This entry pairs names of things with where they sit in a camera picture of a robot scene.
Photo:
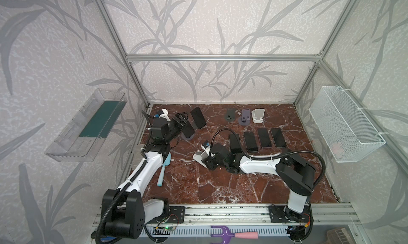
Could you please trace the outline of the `white phone stand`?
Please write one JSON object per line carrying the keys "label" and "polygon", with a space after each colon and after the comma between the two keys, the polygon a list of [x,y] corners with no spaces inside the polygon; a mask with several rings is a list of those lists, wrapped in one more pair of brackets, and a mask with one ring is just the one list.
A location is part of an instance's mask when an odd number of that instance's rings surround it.
{"label": "white phone stand", "polygon": [[193,155],[193,159],[198,162],[200,165],[203,167],[207,168],[207,166],[204,164],[203,160],[208,158],[208,153],[206,151],[197,151]]}
{"label": "white phone stand", "polygon": [[264,121],[265,109],[255,109],[251,112],[253,123],[261,124]]}

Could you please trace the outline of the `white phone stand front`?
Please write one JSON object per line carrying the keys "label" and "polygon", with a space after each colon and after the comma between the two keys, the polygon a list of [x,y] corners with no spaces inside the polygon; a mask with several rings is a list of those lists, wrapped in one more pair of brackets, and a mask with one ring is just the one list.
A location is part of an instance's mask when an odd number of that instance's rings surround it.
{"label": "white phone stand front", "polygon": [[204,164],[203,160],[208,158],[208,153],[206,151],[197,151],[193,155],[193,159],[198,162],[200,165],[203,167],[207,168],[207,166]]}

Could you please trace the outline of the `purple round phone stand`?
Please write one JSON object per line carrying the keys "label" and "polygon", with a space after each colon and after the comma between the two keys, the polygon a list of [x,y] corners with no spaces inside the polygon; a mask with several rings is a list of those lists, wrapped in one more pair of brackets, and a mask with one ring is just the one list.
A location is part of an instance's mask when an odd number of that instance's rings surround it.
{"label": "purple round phone stand", "polygon": [[243,109],[241,116],[239,118],[239,124],[241,126],[248,126],[251,124],[251,110],[250,109]]}

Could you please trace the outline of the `aluminium mounting rail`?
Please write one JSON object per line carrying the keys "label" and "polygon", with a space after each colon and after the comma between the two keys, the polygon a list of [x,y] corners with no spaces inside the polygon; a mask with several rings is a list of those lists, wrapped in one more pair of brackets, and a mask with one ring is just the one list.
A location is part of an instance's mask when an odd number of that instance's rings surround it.
{"label": "aluminium mounting rail", "polygon": [[[162,226],[266,226],[290,225],[288,220],[271,220],[269,204],[184,204],[182,215],[171,216]],[[312,204],[312,217],[306,215],[296,224],[360,225],[361,221],[350,203]]]}

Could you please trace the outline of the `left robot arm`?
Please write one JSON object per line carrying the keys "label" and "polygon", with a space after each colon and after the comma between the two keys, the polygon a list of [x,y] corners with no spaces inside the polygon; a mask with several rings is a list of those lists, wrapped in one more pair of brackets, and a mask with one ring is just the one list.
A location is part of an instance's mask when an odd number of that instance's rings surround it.
{"label": "left robot arm", "polygon": [[167,218],[170,212],[166,198],[143,202],[143,194],[155,172],[170,156],[171,141],[179,136],[189,123],[186,112],[170,119],[165,113],[144,114],[149,124],[149,136],[141,149],[141,162],[117,189],[109,189],[103,196],[101,220],[95,231],[95,242],[103,243],[110,237],[114,244],[123,238],[137,239],[146,224],[154,218]]}

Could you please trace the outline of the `purple pink fork tool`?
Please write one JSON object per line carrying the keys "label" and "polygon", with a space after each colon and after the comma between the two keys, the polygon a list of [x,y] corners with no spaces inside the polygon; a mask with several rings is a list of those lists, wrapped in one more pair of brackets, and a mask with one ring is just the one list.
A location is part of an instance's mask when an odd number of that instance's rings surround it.
{"label": "purple pink fork tool", "polygon": [[211,237],[219,237],[222,239],[221,244],[229,244],[232,238],[240,239],[258,239],[258,232],[240,232],[232,233],[227,226],[211,226],[212,229],[220,229],[221,233],[211,234]]}

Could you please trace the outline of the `clear plastic wall tray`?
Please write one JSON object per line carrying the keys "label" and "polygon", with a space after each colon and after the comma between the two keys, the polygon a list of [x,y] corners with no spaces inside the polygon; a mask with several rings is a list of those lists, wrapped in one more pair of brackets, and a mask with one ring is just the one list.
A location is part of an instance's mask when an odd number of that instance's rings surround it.
{"label": "clear plastic wall tray", "polygon": [[57,162],[92,162],[127,101],[124,92],[96,89],[45,154]]}

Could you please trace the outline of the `grey stand far left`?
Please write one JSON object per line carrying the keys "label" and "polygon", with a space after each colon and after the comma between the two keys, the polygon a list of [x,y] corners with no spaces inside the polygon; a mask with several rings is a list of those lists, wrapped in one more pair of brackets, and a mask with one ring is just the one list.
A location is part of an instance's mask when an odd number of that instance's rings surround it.
{"label": "grey stand far left", "polygon": [[195,134],[192,134],[190,137],[186,137],[184,133],[181,133],[181,139],[184,141],[190,141],[195,137]]}

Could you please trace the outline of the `teal silicone spatula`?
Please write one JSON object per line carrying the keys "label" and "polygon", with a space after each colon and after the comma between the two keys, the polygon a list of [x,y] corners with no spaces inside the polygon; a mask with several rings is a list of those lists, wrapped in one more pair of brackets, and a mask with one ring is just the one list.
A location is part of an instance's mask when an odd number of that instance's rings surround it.
{"label": "teal silicone spatula", "polygon": [[169,166],[170,163],[171,163],[171,153],[168,154],[167,158],[165,159],[165,161],[164,161],[164,163],[162,165],[162,168],[161,168],[161,171],[160,171],[160,174],[159,174],[159,178],[158,178],[158,181],[157,181],[157,186],[158,187],[161,187],[163,185],[165,168],[167,166]]}

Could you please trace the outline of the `black phone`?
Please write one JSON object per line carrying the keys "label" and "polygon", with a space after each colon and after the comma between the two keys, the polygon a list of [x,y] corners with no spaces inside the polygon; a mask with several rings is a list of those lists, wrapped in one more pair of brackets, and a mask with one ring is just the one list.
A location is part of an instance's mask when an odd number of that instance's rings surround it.
{"label": "black phone", "polygon": [[195,107],[193,110],[191,110],[191,115],[198,129],[202,129],[203,127],[206,126],[207,122],[199,107]]}
{"label": "black phone", "polygon": [[195,132],[194,128],[192,127],[190,122],[187,121],[182,129],[182,133],[184,133],[186,137],[190,137],[192,134],[194,134],[194,132]]}
{"label": "black phone", "polygon": [[274,143],[278,148],[287,147],[286,140],[284,138],[283,132],[280,128],[272,128],[271,135],[273,137]]}
{"label": "black phone", "polygon": [[239,134],[229,134],[229,148],[232,154],[241,154],[241,141]]}
{"label": "black phone", "polygon": [[244,140],[246,144],[247,151],[249,153],[258,152],[258,145],[256,142],[255,134],[252,131],[245,131]]}
{"label": "black phone", "polygon": [[258,138],[260,141],[260,145],[262,148],[271,148],[272,142],[268,134],[267,128],[259,128],[257,129]]}

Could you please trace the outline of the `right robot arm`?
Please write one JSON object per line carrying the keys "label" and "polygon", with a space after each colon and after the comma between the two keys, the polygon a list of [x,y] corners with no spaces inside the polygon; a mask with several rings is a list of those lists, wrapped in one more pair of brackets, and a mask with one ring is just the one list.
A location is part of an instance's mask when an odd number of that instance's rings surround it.
{"label": "right robot arm", "polygon": [[289,187],[285,206],[271,205],[272,222],[300,222],[303,215],[311,215],[306,203],[326,172],[324,159],[314,151],[287,151],[269,156],[233,154],[222,144],[208,145],[197,151],[193,159],[208,170],[224,168],[232,174],[264,173],[279,176]]}

